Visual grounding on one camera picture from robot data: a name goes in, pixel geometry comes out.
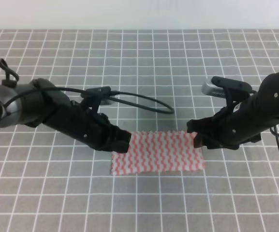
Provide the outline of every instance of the white wall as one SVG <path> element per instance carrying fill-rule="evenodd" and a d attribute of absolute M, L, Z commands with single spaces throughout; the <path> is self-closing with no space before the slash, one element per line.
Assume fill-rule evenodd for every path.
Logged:
<path fill-rule="evenodd" d="M 0 0 L 10 28 L 279 28 L 279 0 Z"/>

